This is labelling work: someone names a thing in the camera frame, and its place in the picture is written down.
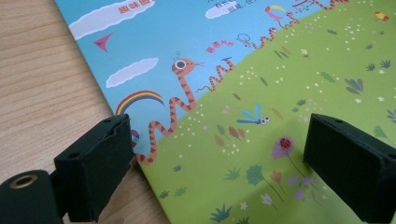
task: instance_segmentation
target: blue dragonfly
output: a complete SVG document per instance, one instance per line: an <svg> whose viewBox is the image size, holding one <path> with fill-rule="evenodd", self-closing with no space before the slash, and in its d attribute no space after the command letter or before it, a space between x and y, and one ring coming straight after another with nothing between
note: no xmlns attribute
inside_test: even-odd
<svg viewBox="0 0 396 224"><path fill-rule="evenodd" d="M256 105L256 117L250 114L247 110L242 110L242 114L245 115L247 119L238 119L236 122L238 123L252 123L252 124L266 124L270 121L268 116L261 117L262 108L260 105Z"/></svg>

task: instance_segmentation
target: pink triangle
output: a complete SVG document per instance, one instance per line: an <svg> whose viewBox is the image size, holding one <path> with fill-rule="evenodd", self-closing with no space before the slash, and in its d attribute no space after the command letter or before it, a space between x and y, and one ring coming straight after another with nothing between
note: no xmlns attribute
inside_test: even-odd
<svg viewBox="0 0 396 224"><path fill-rule="evenodd" d="M104 37L96 40L95 42L93 42L97 47L99 47L100 49L104 50L105 52L107 52L107 48L106 48L106 42L108 40L108 38L111 36L112 34L109 35L105 35Z"/></svg>

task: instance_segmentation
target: cartoon snake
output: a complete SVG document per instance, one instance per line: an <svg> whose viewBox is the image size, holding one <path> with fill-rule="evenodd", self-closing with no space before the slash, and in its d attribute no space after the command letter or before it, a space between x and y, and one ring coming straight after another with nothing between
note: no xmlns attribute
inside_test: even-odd
<svg viewBox="0 0 396 224"><path fill-rule="evenodd" d="M262 44L260 45L260 47L258 48L257 45L256 45L255 43L252 43L253 48L255 48L255 49L262 49L262 48L264 47L264 45L265 45L264 40L273 41L274 38L275 38L275 37L274 37L274 33L276 33L276 31L277 31L277 29L276 29L275 27L271 27L271 28L269 29L269 33L270 33L271 38L268 38L268 37L266 37L266 36L262 36L262 38L260 38L260 41L262 42Z"/></svg>
<svg viewBox="0 0 396 224"><path fill-rule="evenodd" d="M292 12L287 12L286 16L288 16L289 18L291 18L291 21L289 22L289 24L286 24L285 26L282 26L282 24L280 23L280 21L277 21L279 23L279 26L282 27L283 29L287 30L288 28L290 28L294 23L300 23L297 19L295 19L293 17L293 13Z"/></svg>
<svg viewBox="0 0 396 224"><path fill-rule="evenodd" d="M335 7L335 3L336 2L340 2L340 3L347 3L349 2L349 0L330 0L330 6L329 7L325 7L323 6L320 2L318 2L317 0L312 0L313 3L317 4L318 6L320 6L321 8L329 11L332 10Z"/></svg>
<svg viewBox="0 0 396 224"><path fill-rule="evenodd" d="M225 61L225 62L230 66L229 69L225 69L225 68L223 68L223 67L220 66L220 65L216 66L216 70L217 70L217 72L218 72L219 79L216 78L216 77L210 77L210 78L209 78L209 81L210 81L210 84L212 85L212 88L210 88L210 87L208 87L208 86L203 86L202 88L198 89L197 91L202 91L202 90L204 90L205 88L207 88L207 89L210 90L210 91L215 91L215 90L216 90L215 81L216 81L217 83L220 83L220 82L222 82L222 80L223 80L223 75L221 74L221 71L223 71L223 72L225 72L225 73L228 73L228 72L230 72L230 71L233 70L233 62L231 62L230 59L231 59L231 58L222 59L223 61Z"/></svg>
<svg viewBox="0 0 396 224"><path fill-rule="evenodd" d="M150 155L149 155L149 157L146 157L145 155L142 155L142 154L138 154L138 153L135 154L136 159L138 161L140 161L141 163L148 165L148 164L153 163L155 161L155 159L157 158L157 141L155 140L155 129L158 129L164 136L169 136L177 129L176 105L179 105L186 112L190 112L195 108L196 102L195 102L194 95L191 92L189 84L187 83L186 79L184 78L186 75L188 75L194 69L195 65L201 65L201 64L194 63L190 59L186 59L186 58L179 59L173 63L172 71L177 76L178 81L180 82L181 88L186 93L189 103L186 105L183 101L181 101L177 97L172 97L169 100L169 110L170 110L170 116L171 116L171 126L169 129L166 129L159 121L155 121L155 120L152 121L148 125L148 135L149 135L149 141L150 141Z"/></svg>

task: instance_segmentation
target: snake eye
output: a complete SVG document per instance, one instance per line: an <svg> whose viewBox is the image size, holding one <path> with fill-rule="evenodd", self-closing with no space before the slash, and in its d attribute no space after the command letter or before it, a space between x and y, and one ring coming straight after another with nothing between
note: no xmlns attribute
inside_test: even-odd
<svg viewBox="0 0 396 224"><path fill-rule="evenodd" d="M181 61L181 60L177 60L176 62L175 62L175 67L177 68L177 69L183 69L183 68L185 68L186 67L186 63L184 62L184 61Z"/></svg>

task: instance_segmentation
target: rainbow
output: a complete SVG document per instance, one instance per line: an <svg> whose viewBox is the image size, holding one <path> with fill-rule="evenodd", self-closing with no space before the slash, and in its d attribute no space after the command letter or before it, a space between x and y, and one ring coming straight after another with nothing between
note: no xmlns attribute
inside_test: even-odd
<svg viewBox="0 0 396 224"><path fill-rule="evenodd" d="M163 104L163 98L161 97L160 94L154 91L137 91L132 93L131 95L127 96L125 99L121 101L119 106L117 107L116 110L116 115L124 114L126 109L133 103L140 101L140 100L145 100L145 99L151 99L160 102Z"/></svg>

